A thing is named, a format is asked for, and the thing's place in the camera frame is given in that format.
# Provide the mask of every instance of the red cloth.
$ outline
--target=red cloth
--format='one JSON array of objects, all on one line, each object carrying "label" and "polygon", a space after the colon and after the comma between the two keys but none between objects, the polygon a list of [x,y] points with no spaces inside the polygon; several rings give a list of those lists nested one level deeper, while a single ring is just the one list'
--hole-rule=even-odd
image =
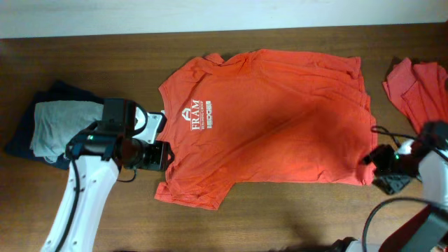
[{"label": "red cloth", "polygon": [[197,57],[160,87],[175,161],[155,198],[216,210],[237,182],[371,184],[377,145],[359,57]]},{"label": "red cloth", "polygon": [[406,58],[393,67],[383,86],[393,105],[419,133],[428,121],[448,122],[447,77],[445,69],[435,62],[412,66]]}]

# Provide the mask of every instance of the wooden table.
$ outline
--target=wooden table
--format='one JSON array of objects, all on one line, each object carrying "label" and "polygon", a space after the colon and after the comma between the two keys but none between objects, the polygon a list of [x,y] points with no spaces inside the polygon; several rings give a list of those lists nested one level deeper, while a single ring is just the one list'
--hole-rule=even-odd
[{"label": "wooden table", "polygon": [[[260,31],[195,32],[29,38],[0,41],[0,144],[13,135],[37,90],[53,80],[101,97],[133,99],[162,109],[157,87],[196,56],[270,48],[361,56],[372,113],[393,132],[412,133],[388,101],[382,81],[394,57],[448,66],[443,24],[324,27]],[[386,137],[380,143],[390,143]],[[67,172],[0,155],[0,247],[37,251],[45,241],[67,182]],[[132,174],[123,172],[122,177]],[[387,199],[375,187],[337,184],[241,183],[218,211],[153,199],[164,174],[142,171],[133,183],[117,183],[106,203],[96,251],[267,251],[299,244],[331,244],[359,238],[370,210]],[[400,195],[421,195],[412,182]],[[399,203],[380,211],[369,241],[382,242],[421,206]]]}]

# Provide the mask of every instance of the gray cloth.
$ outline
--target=gray cloth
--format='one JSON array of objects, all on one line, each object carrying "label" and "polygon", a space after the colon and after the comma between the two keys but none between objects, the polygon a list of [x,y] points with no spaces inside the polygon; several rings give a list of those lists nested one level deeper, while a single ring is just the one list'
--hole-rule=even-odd
[{"label": "gray cloth", "polygon": [[78,132],[101,120],[103,105],[91,101],[48,101],[36,104],[30,148],[36,157],[55,162]]}]

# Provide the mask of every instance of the navy garment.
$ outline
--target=navy garment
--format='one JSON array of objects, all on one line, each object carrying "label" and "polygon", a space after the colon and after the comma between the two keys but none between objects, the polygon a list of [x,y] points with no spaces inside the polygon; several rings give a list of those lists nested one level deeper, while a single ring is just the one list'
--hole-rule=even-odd
[{"label": "navy garment", "polygon": [[50,164],[43,157],[35,157],[33,150],[29,149],[34,134],[34,107],[39,102],[53,101],[87,101],[104,104],[104,100],[95,96],[93,93],[57,80],[49,91],[37,92],[34,95],[33,101],[20,119],[13,138],[5,146],[4,150],[7,154],[28,160],[44,162],[47,165],[52,165],[60,169],[69,168],[69,160],[64,158],[64,154],[60,155],[56,162]]}]

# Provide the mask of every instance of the white wall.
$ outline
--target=white wall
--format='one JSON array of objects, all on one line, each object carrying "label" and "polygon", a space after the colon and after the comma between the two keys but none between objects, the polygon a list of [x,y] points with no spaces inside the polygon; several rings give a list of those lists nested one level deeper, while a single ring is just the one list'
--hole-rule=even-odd
[{"label": "white wall", "polygon": [[448,0],[0,0],[0,37],[444,22]]}]

